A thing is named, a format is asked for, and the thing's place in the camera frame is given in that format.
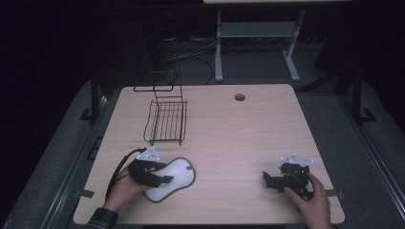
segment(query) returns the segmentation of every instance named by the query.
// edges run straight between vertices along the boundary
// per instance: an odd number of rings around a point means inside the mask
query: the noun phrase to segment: gray carpet
[[[200,45],[188,44],[198,48]],[[244,53],[224,55],[224,82],[222,84],[263,84],[288,83],[294,88],[308,84],[323,73],[314,69],[313,63],[322,48],[322,44],[300,43],[293,56],[302,80],[292,83],[288,69],[282,59],[280,47],[273,43],[266,51],[258,51],[255,46],[244,48]],[[173,42],[175,52],[186,52],[189,47]],[[212,53],[200,55],[213,68]],[[203,84],[211,75],[208,65],[201,60],[181,62],[181,76],[184,85]],[[333,81],[330,81],[311,93],[298,93],[300,105],[307,119],[319,152],[325,162],[330,179],[340,192],[340,201],[346,220],[339,228],[405,228],[405,222],[396,210],[392,199],[376,172],[367,148],[361,141],[352,118],[347,115],[342,100],[331,93]],[[72,165],[76,168],[70,179],[69,189],[63,193],[63,201],[57,214],[53,215],[50,228],[82,228],[72,221],[72,213],[77,204],[77,192],[82,190],[87,175],[93,165],[86,159],[92,151],[98,136],[103,136],[108,121],[119,96],[119,90],[108,97],[108,104],[95,126],[89,121],[79,120],[84,109],[90,108],[90,85],[83,86],[80,93],[66,113],[64,119],[23,194],[11,213],[9,228],[41,228],[49,209],[52,207],[60,185],[67,181]],[[390,116],[381,106],[375,92],[365,85],[363,105],[377,117],[377,122],[365,123],[364,128],[370,135],[376,148],[381,151],[386,163],[401,187],[405,180],[402,176],[405,161],[404,134],[395,126]],[[120,226],[116,228],[140,228],[140,226]],[[304,228],[304,225],[289,225],[288,228]]]

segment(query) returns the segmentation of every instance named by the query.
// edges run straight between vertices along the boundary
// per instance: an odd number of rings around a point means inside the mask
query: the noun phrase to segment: grommet hole
[[[244,94],[235,94],[235,99],[236,101],[244,101],[246,99],[246,96]]]

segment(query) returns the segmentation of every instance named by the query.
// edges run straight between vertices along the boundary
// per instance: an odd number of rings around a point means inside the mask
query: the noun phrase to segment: sleeve
[[[105,208],[97,208],[86,225],[88,229],[113,229],[118,214]]]

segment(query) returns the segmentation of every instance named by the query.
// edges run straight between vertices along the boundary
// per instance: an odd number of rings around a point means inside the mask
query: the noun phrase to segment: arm
[[[297,205],[307,227],[310,229],[331,229],[330,201],[324,185],[313,174],[308,173],[308,177],[313,186],[313,198],[311,200],[305,201],[301,199],[289,188],[285,188],[284,191]]]
[[[127,167],[119,172],[110,196],[108,196],[102,208],[96,209],[86,228],[114,228],[119,210],[149,188],[135,183],[128,175]]]

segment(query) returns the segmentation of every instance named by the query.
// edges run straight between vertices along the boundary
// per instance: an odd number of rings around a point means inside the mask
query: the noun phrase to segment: metal frame
[[[215,53],[215,79],[224,80],[221,59],[221,42],[223,37],[290,37],[287,50],[283,51],[289,74],[294,82],[300,81],[300,76],[292,61],[292,53],[297,43],[298,35],[304,21],[305,11],[301,10],[295,22],[222,22],[221,12],[217,19],[217,49]]]

